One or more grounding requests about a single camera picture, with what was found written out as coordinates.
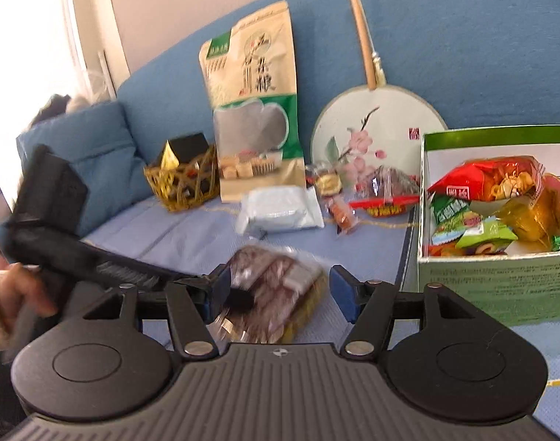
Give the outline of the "person's left hand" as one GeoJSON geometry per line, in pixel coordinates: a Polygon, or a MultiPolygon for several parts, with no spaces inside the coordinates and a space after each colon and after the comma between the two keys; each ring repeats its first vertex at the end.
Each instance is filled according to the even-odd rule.
{"type": "Polygon", "coordinates": [[[15,263],[0,270],[0,349],[7,347],[24,304],[42,318],[57,313],[36,270],[15,263]]]}

